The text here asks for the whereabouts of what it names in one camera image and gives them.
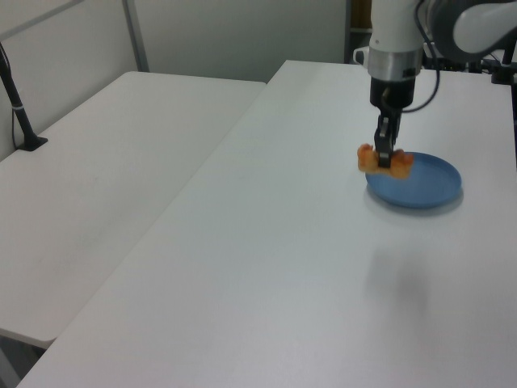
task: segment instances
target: table surface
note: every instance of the table surface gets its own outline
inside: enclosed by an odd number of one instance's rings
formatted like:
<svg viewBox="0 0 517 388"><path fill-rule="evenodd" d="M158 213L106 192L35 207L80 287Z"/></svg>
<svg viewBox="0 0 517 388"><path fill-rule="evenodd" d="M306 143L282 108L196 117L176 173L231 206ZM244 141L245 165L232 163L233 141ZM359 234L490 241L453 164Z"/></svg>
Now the table surface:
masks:
<svg viewBox="0 0 517 388"><path fill-rule="evenodd" d="M0 163L0 335L65 329L265 87L127 73Z"/></svg>
<svg viewBox="0 0 517 388"><path fill-rule="evenodd" d="M20 388L514 387L510 90L444 73L403 117L399 146L464 187L409 211L357 171L368 86L359 66L287 62Z"/></svg>

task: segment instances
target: blue plate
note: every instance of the blue plate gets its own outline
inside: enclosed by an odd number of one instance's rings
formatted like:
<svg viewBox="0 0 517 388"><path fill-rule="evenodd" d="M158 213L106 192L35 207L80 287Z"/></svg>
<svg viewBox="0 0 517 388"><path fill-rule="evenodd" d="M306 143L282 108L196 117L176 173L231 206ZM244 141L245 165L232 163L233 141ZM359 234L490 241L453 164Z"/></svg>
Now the blue plate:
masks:
<svg viewBox="0 0 517 388"><path fill-rule="evenodd" d="M461 192L461 175L443 159L413 152L414 164L408 179L394 179L384 174L366 174L372 191L393 205L429 209L445 205Z"/></svg>

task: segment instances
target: orange toy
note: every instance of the orange toy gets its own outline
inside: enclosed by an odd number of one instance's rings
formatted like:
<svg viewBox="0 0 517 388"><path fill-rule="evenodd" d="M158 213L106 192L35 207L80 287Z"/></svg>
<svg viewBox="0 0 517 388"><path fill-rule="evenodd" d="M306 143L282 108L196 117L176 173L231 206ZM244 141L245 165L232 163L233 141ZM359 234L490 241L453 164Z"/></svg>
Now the orange toy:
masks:
<svg viewBox="0 0 517 388"><path fill-rule="evenodd" d="M410 176L414 161L412 154L405 154L403 150L397 150L391 157L391 167L381 168L379 167L379 154L369 144L359 147L357 157L360 171L367 174L386 174L397 179L406 179Z"/></svg>

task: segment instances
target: white wall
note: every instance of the white wall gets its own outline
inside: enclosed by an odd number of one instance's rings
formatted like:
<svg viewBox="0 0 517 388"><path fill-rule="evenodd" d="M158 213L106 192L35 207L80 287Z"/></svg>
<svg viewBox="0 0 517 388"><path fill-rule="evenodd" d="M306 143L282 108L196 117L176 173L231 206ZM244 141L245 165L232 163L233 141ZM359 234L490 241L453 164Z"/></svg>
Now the white wall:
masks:
<svg viewBox="0 0 517 388"><path fill-rule="evenodd" d="M287 59L343 63L347 0L129 1L152 72L268 82Z"/></svg>
<svg viewBox="0 0 517 388"><path fill-rule="evenodd" d="M85 0L2 44L36 133L137 68L121 0ZM16 130L21 134L17 122ZM2 85L0 160L12 151L11 104Z"/></svg>

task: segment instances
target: floor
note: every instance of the floor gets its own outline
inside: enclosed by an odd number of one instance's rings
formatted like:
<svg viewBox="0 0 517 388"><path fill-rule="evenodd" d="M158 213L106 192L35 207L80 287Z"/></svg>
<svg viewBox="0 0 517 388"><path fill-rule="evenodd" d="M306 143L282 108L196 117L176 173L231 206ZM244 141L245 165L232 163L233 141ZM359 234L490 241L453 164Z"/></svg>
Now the floor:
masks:
<svg viewBox="0 0 517 388"><path fill-rule="evenodd" d="M0 336L0 388L15 388L44 350Z"/></svg>

